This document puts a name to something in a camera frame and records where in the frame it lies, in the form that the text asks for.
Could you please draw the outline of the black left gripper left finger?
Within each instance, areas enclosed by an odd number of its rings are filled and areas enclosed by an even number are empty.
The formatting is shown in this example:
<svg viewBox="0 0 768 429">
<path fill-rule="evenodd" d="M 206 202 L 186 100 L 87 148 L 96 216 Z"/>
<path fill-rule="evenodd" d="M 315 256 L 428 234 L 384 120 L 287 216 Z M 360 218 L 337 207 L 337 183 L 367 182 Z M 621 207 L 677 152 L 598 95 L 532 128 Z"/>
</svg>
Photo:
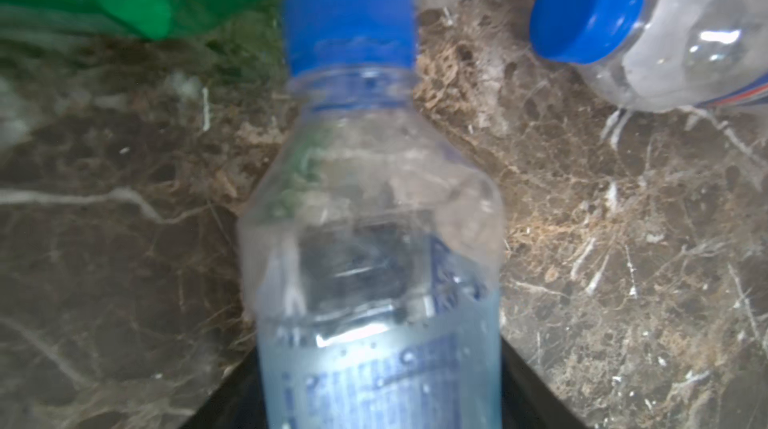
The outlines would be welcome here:
<svg viewBox="0 0 768 429">
<path fill-rule="evenodd" d="M 181 429 L 266 429 L 259 351 L 254 348 Z"/>
</svg>

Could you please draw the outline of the Pepsi water bottle blue cap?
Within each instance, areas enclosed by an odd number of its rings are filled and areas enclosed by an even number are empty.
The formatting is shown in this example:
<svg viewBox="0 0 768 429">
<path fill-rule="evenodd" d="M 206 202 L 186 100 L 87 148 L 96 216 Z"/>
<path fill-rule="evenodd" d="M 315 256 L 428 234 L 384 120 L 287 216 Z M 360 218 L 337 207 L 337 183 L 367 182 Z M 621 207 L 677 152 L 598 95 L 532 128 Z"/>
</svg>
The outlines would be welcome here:
<svg viewBox="0 0 768 429">
<path fill-rule="evenodd" d="M 620 108 L 767 106 L 767 0 L 535 0 L 529 35 Z"/>
</svg>

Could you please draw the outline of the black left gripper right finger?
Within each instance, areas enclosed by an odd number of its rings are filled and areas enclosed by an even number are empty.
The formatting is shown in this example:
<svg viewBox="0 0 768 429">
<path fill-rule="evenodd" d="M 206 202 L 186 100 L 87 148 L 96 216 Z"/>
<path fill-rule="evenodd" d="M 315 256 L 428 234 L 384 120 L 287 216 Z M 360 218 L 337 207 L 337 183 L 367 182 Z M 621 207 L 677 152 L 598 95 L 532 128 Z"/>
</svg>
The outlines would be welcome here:
<svg viewBox="0 0 768 429">
<path fill-rule="evenodd" d="M 504 429 L 587 428 L 504 338 L 501 338 L 501 394 Z"/>
</svg>

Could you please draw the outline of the clear bottle barcode blue cap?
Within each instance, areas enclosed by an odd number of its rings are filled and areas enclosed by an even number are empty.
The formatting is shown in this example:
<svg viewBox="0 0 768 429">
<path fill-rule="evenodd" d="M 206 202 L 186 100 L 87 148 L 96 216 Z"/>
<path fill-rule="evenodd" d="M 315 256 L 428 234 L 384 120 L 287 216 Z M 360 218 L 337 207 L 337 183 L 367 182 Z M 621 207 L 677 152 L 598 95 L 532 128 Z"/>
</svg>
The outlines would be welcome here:
<svg viewBox="0 0 768 429">
<path fill-rule="evenodd" d="M 284 0 L 300 114 L 237 227 L 272 428 L 498 428 L 493 181 L 416 109 L 412 0 Z"/>
</svg>

